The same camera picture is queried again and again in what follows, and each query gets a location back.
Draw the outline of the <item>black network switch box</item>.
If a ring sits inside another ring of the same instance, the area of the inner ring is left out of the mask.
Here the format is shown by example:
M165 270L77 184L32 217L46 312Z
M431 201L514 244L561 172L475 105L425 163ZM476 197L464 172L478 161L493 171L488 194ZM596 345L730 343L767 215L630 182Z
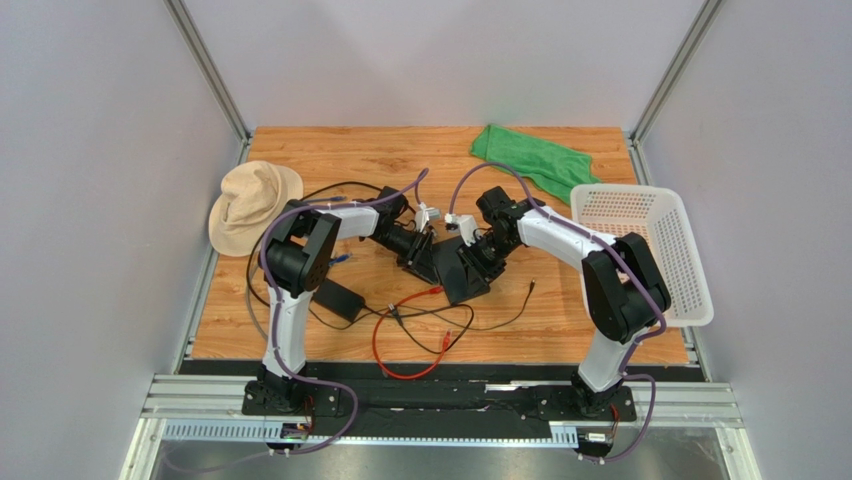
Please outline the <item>black network switch box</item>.
M432 259L451 305L461 304L491 291L490 284L469 262L469 248L460 237L434 244Z

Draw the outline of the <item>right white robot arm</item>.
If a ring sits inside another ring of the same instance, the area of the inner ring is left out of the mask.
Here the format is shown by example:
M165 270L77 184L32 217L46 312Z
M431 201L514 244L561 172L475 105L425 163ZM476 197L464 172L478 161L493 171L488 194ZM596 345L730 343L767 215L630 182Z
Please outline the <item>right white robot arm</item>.
M596 332L571 377L571 401L584 416L608 406L626 375L638 344L665 323L671 296L648 243L639 234L621 237L589 230L529 197L516 202L495 187L477 201L489 228L481 233L470 215L449 212L459 231L463 261L480 276L497 276L518 246L540 249L577 270L585 307Z

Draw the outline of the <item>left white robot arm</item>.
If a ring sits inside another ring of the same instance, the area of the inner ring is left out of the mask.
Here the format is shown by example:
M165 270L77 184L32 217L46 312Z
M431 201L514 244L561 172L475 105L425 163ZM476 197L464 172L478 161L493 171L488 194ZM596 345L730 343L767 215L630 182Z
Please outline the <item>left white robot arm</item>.
M310 383L301 375L309 307L329 273L335 243L371 237L405 255L423 237L396 223L407 207L404 194L390 187L372 200L285 204L261 237L259 263L269 290L270 329L261 370L246 388L253 400L282 403L288 411L301 404Z

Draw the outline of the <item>black power adapter brick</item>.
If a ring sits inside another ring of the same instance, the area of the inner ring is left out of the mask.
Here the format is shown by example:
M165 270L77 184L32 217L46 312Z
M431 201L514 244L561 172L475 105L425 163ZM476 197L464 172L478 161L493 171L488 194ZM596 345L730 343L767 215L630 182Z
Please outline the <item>black power adapter brick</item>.
M320 284L313 300L349 323L358 318L366 305L363 296L330 279Z

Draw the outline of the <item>green cloth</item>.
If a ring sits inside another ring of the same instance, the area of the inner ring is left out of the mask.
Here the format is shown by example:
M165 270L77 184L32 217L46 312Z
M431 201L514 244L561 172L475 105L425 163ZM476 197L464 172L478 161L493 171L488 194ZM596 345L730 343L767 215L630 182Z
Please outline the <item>green cloth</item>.
M509 165L538 189L566 204L575 187L602 183L592 173L590 155L494 124L474 139L469 153L486 162Z

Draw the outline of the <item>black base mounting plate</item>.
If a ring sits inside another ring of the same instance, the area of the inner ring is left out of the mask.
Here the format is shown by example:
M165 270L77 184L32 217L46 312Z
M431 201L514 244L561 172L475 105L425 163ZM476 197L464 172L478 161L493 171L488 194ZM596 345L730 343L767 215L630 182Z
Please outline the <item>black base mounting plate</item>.
M637 404L648 392L640 379L619 387L607 407L584 416L571 401L573 364L459 364L440 366L420 380L394 380L366 362L310 361L300 405L257 402L246 393L261 366L248 360L191 360L180 374L193 380L222 375L236 380L239 414L258 418L302 417L317 421L317 435L331 435L354 421L346 435L426 440L545 440L559 422L603 425L638 420Z

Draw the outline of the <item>beige bucket hat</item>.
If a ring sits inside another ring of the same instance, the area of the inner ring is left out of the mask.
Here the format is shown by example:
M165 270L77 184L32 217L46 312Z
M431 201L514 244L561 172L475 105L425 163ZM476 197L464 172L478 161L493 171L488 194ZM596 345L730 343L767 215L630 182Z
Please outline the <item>beige bucket hat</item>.
M223 177L209 214L213 249L223 256L249 255L286 203L303 194L302 177L289 167L261 160L235 167Z

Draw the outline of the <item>white plastic basket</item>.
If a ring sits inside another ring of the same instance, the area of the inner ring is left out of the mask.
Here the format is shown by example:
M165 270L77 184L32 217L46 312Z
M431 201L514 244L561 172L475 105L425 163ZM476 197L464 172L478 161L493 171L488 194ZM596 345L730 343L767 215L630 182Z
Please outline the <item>white plastic basket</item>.
M669 326L701 327L713 320L703 265L677 193L647 185L586 184L572 190L571 208L573 220L588 229L645 238L672 299L665 312Z

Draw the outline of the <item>aluminium frame rail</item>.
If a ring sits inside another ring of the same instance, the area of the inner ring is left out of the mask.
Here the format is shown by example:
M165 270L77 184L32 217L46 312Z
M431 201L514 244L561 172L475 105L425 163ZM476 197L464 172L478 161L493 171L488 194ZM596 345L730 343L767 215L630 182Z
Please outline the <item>aluminium frame rail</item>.
M122 477L148 479L167 440L231 441L265 449L286 443L489 448L553 448L585 462L584 443L615 444L635 459L655 429L703 429L733 479L760 471L730 386L723 383L627 383L595 417L573 412L568 382L427 380L351 382L349 392L313 385L308 404L290 410L262 405L241 376L158 375L145 400Z

